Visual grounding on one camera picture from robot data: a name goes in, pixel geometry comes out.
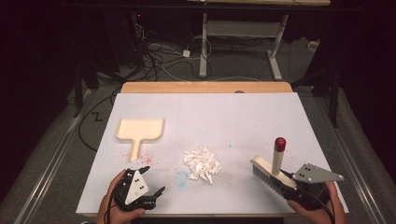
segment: wooden table edge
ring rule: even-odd
[[[288,82],[125,82],[120,93],[293,92]]]

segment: white tabletop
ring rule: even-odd
[[[164,119],[163,135],[143,144],[141,157],[129,162],[131,143],[115,135],[120,119]],[[120,170],[149,165],[143,174],[148,195],[162,186],[166,190],[147,216],[291,215],[286,200],[253,175],[249,162],[260,155],[271,163],[279,136],[287,140],[283,170],[296,172],[305,162],[330,170],[297,93],[120,93],[77,213],[95,215]],[[214,151],[222,165],[213,186],[187,178],[183,151],[199,146]]]

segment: white paper scraps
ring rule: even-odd
[[[199,177],[209,181],[213,185],[212,175],[217,175],[221,170],[220,162],[215,153],[204,146],[196,151],[184,151],[184,163],[190,167],[190,179],[197,180]]]

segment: red bottle cap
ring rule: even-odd
[[[286,140],[283,137],[278,137],[275,140],[275,150],[278,152],[283,152],[285,150]]]

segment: table leg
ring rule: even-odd
[[[280,75],[279,67],[277,66],[277,62],[276,62],[276,53],[277,53],[277,49],[279,48],[280,41],[282,40],[282,35],[283,35],[283,32],[285,31],[286,22],[288,21],[288,17],[289,17],[289,15],[284,15],[282,17],[282,21],[279,24],[279,27],[277,28],[274,48],[273,48],[273,50],[267,51],[268,60],[271,64],[271,68],[272,68],[274,78],[276,81],[282,80],[282,76]]]
[[[207,63],[207,52],[206,52],[206,25],[207,25],[207,13],[204,13],[202,21],[202,47],[201,47],[201,60],[199,66],[199,77],[206,77],[206,63]]]

